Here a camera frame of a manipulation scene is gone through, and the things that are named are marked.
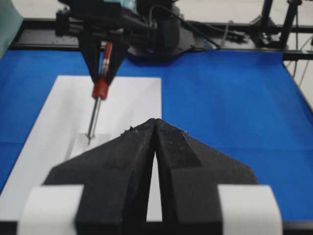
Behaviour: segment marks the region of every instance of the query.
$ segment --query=metal rod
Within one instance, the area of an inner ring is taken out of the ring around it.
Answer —
[[[262,10],[262,21],[261,26],[266,27],[268,25],[269,14],[272,8],[273,0],[265,0]]]
[[[94,102],[94,108],[92,111],[89,130],[87,133],[87,138],[89,140],[88,144],[90,144],[91,140],[94,138],[94,132],[95,132],[95,128],[97,125],[98,115],[99,115],[99,111],[100,111],[100,105],[101,105],[101,98],[98,97],[97,99],[95,99],[95,102]]]
[[[280,36],[281,47],[285,48],[287,46],[287,41],[292,29],[292,24],[295,15],[297,14],[298,6],[302,4],[302,0],[288,0],[289,3],[287,15],[285,18],[282,34]]]

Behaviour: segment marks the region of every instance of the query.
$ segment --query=white wall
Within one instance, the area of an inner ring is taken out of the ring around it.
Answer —
[[[18,11],[26,18],[55,18],[57,9],[63,6],[57,0],[12,0]],[[247,23],[255,19],[262,10],[264,0],[179,0],[177,5],[186,19],[204,22]],[[287,0],[274,0],[271,17],[282,24],[287,12]],[[299,7],[299,24],[313,25],[313,2],[303,1]],[[310,35],[299,35],[301,46]],[[295,36],[289,39],[290,49],[295,49]],[[299,83],[305,61],[299,61],[295,80]],[[293,73],[292,63],[289,67]],[[313,61],[309,65],[301,90],[313,106]]]

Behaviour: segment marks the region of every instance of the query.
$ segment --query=blue surface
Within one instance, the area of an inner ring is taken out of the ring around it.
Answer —
[[[0,71],[1,186],[57,75],[88,71],[79,53],[52,51],[8,51]],[[282,54],[189,53],[166,65],[125,60],[118,75],[162,77],[164,120],[251,166],[271,185],[284,220],[313,220],[313,115]]]

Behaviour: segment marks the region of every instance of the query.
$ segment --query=white tape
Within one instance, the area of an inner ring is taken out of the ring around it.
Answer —
[[[76,235],[74,220],[83,185],[33,188],[18,223],[17,235]]]
[[[282,235],[282,219],[269,186],[218,185],[223,235]]]

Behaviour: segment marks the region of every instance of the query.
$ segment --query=black frame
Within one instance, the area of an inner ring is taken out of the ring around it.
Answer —
[[[313,34],[313,25],[292,26],[295,17],[295,6],[301,4],[301,0],[289,0],[290,4],[285,23],[275,25],[270,17],[270,10],[273,0],[265,0],[262,14],[252,23],[232,23],[230,30],[244,32],[249,35],[265,33],[267,35],[277,35],[282,33],[280,41],[273,47],[259,46],[257,43],[250,42],[246,45],[225,43],[222,49],[259,51],[259,52],[283,52],[283,59],[286,61],[313,60],[313,51],[288,50],[285,45],[290,33]],[[226,23],[209,23],[217,28],[225,28]],[[194,26],[208,34],[213,39],[218,39],[220,35],[214,34],[202,24],[194,23]],[[61,50],[61,51],[79,51],[78,42],[75,38],[64,36],[58,38],[55,36],[55,20],[51,19],[24,19],[22,26],[9,47],[10,50]],[[1,234],[15,235],[17,231],[16,221],[0,221]],[[172,234],[161,222],[147,222],[142,230],[142,234]],[[312,221],[289,221],[283,222],[284,235],[306,235],[313,233]]]

